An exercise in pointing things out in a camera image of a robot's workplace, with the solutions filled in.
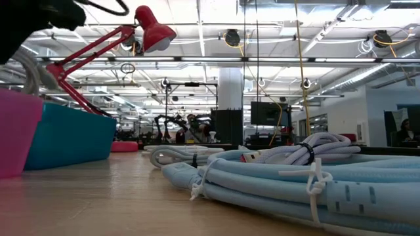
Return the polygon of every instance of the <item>white zip tie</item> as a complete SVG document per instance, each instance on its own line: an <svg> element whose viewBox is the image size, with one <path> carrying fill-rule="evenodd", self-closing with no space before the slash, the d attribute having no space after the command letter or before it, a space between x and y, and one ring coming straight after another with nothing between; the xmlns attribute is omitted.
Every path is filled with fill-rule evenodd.
<svg viewBox="0 0 420 236"><path fill-rule="evenodd" d="M301 176L301 175L309 175L308 182L306 185L306 192L310 197L310 212L312 214L312 219L314 220L317 227L322 227L320 222L320 218L318 216L318 207L316 203L317 195L321 194L324 188L326 187L326 183L333 181L333 176L328 172L321 171L322 169L322 161L320 158L315 158L315 161L310 164L309 170L296 170L296 171L279 171L278 174L280 176Z"/></svg>
<svg viewBox="0 0 420 236"><path fill-rule="evenodd" d="M194 199L196 199L197 197L199 197L200 195L203 195L204 192L204 183L205 183L205 178L207 177L207 173L210 170L210 167L216 163L218 160L221 160L221 158L217 158L215 160L213 160L209 166L207 167L207 169L205 170L204 174L203 174L203 179L201 180L201 183L198 184L192 184L192 189L191 189L191 198L190 201L193 201Z"/></svg>

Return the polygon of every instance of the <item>black monitor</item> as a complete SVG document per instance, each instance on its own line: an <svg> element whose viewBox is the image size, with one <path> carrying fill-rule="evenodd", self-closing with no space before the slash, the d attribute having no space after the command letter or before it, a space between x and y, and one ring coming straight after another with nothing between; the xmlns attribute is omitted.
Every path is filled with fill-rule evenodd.
<svg viewBox="0 0 420 236"><path fill-rule="evenodd" d="M283 109L280 126L289 126L289 114L287 104L279 104ZM274 102L251 102L251 124L276 126L280 116L280 108Z"/></svg>
<svg viewBox="0 0 420 236"><path fill-rule="evenodd" d="M420 108L407 108L409 127L414 132L420 132Z"/></svg>

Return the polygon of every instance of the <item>wooden table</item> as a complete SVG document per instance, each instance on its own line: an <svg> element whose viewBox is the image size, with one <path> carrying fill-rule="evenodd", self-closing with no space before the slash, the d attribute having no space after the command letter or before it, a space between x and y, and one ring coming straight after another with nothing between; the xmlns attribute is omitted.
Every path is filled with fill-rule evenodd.
<svg viewBox="0 0 420 236"><path fill-rule="evenodd" d="M189 198L140 153L112 154L105 161L0 180L0 235L329 235Z"/></svg>

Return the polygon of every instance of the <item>white column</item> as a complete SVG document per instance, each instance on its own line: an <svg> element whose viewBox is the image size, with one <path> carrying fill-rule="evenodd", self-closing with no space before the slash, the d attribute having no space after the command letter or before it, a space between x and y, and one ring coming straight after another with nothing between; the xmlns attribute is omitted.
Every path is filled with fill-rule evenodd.
<svg viewBox="0 0 420 236"><path fill-rule="evenodd" d="M221 68L219 71L218 110L242 109L242 88L241 68Z"/></svg>

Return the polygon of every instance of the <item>lamp arm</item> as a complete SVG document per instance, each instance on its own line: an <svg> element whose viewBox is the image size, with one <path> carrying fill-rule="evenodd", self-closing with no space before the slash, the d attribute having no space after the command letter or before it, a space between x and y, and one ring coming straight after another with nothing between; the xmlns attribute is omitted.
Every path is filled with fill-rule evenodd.
<svg viewBox="0 0 420 236"><path fill-rule="evenodd" d="M66 81L66 78L69 74L73 73L75 70L81 68L82 66L88 64L89 62L92 62L95 58L98 58L100 55L104 54L105 52L109 51L110 49L114 48L115 46L119 45L120 43L126 41L130 36L132 36L135 33L135 29L137 28L137 25L134 26L120 26L116 28L114 31L111 31L110 33L104 35L103 37L99 38L95 42L91 43L90 45L87 45L86 47L82 48L81 50L73 53L72 55L66 57L65 59L55 62L53 64L49 64L46 69L48 72L50 72L55 79L58 81L58 84L60 87L64 89L81 107L83 107L87 112L89 113L95 113L98 115L107 115L111 116L109 113L106 113L105 111L102 111L100 108L94 106L91 104L86 98L84 98L75 88L71 86ZM64 69L64 65L66 65L68 62L71 62L75 58L81 56L82 54L88 52L89 50L95 48L99 44L105 42L105 40L109 39L110 37L116 35L117 33L121 33L121 37L104 47L103 49L99 50L98 52L92 53L92 55L86 57L85 59L77 62L72 67Z"/></svg>

